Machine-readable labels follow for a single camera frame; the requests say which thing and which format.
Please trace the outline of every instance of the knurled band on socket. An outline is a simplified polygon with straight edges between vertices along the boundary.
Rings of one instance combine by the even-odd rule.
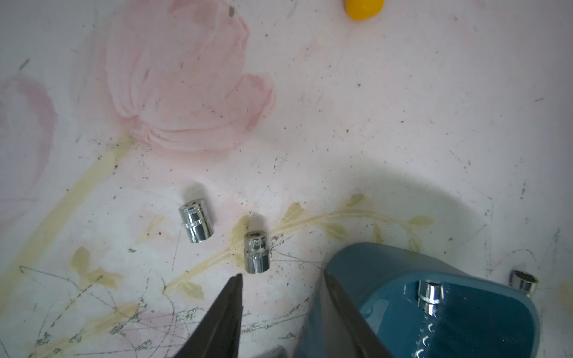
[[[213,235],[214,231],[205,200],[196,199],[181,205],[179,213],[183,219],[187,236],[192,243],[205,241]]]
[[[266,246],[264,231],[251,231],[245,234],[245,271],[263,273],[269,269],[269,249]]]

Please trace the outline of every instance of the socket wrench socket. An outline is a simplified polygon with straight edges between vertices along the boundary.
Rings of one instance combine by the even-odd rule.
[[[509,285],[516,290],[525,293],[529,298],[535,292],[539,280],[530,273],[514,270],[511,272]]]
[[[205,241],[213,235],[214,231],[205,200],[196,199],[181,205],[179,213],[183,219],[183,227],[192,243]]]
[[[263,273],[269,269],[269,249],[264,231],[251,231],[245,235],[245,271]]]

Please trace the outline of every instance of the pink tulip print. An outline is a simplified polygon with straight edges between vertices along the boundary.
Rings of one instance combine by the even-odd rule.
[[[167,151],[243,143],[274,106],[272,80],[242,74],[248,38],[223,0],[128,3],[105,40],[107,87],[122,126]]]
[[[57,114],[44,86],[16,76],[0,82],[0,234],[34,203]]]
[[[155,184],[171,184],[176,173],[170,168],[177,168],[182,159],[188,164],[193,158],[194,168],[208,166],[214,155],[226,155],[249,138],[273,109],[275,88],[268,75],[243,74],[248,38],[246,23],[224,0],[132,0],[94,28],[78,51],[70,96],[81,135],[91,143],[105,144],[98,147],[105,151],[2,272],[0,314],[22,280],[19,268],[38,262],[73,213],[118,167],[134,186],[153,174]],[[17,83],[8,88],[3,86],[0,95],[19,96]],[[2,189],[3,200],[28,198],[27,188],[47,162],[46,135],[51,140],[56,115],[53,106],[48,108],[51,101],[33,102],[30,118],[38,128],[43,126],[34,141],[37,148],[31,147],[35,156],[31,163],[36,164],[26,169],[29,183],[22,192]],[[47,115],[53,114],[43,121],[34,117],[41,104]],[[11,117],[5,104],[0,105],[5,133]],[[8,205],[4,200],[0,209]]]

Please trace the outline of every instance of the chrome socket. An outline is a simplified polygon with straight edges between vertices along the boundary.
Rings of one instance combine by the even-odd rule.
[[[514,270],[511,272],[511,278],[509,279],[509,285],[518,291],[521,291],[531,298],[531,295],[535,292],[539,280],[530,273]]]
[[[426,314],[435,316],[438,305],[444,299],[444,288],[441,284],[418,281],[418,307]]]
[[[245,271],[263,273],[269,269],[269,249],[264,231],[251,231],[245,235]]]
[[[205,200],[192,200],[179,208],[183,227],[192,243],[207,240],[214,233]]]

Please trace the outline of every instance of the white surface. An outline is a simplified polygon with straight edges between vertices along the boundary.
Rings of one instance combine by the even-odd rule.
[[[22,73],[46,86],[59,115],[34,210],[2,234],[2,269],[102,153],[75,117],[69,84],[75,51],[116,5],[0,5],[0,79],[16,75],[29,58]],[[170,297],[172,306],[161,294],[162,279],[169,282],[227,247],[241,216],[256,213],[270,230],[293,202],[320,215],[360,192],[372,208],[401,220],[433,218],[434,226],[419,232],[421,253],[496,282],[506,283],[513,268],[537,276],[539,356],[572,355],[573,303],[563,288],[573,285],[573,4],[389,0],[377,17],[359,23],[339,1],[234,5],[251,31],[244,72],[274,77],[274,111],[240,150],[213,159],[208,171],[177,182],[165,174],[158,184],[138,182],[135,174],[133,180],[110,176],[35,269],[79,282],[67,263],[78,247],[89,247],[97,267],[124,277],[117,290],[94,286],[93,295],[110,304],[144,297],[147,314],[171,319],[173,312],[208,308],[228,277],[242,271],[229,259],[194,277],[204,300],[178,293]],[[197,183],[207,192],[216,234],[200,246],[185,237],[176,244],[177,208]],[[166,217],[156,229],[164,234],[136,244],[153,215]],[[292,351],[317,266],[343,245],[370,239],[371,229],[361,231],[365,222],[344,224],[352,237],[344,243],[329,240],[319,227],[286,235],[271,270],[245,276],[244,312],[250,315],[243,319],[241,356],[278,345]],[[389,244],[407,247],[404,232],[389,227],[384,233]],[[93,296],[64,311],[77,294],[74,287],[45,274],[29,276],[0,318],[0,340],[12,358],[38,349],[38,332],[49,332],[53,343],[110,312]],[[43,325],[60,313],[60,324]],[[177,326],[148,321],[162,326],[155,329],[132,324],[138,339],[151,339],[157,350],[135,351],[120,336],[103,333],[65,356],[115,350],[106,355],[171,356],[188,334],[183,326],[192,331],[200,316],[180,317]]]

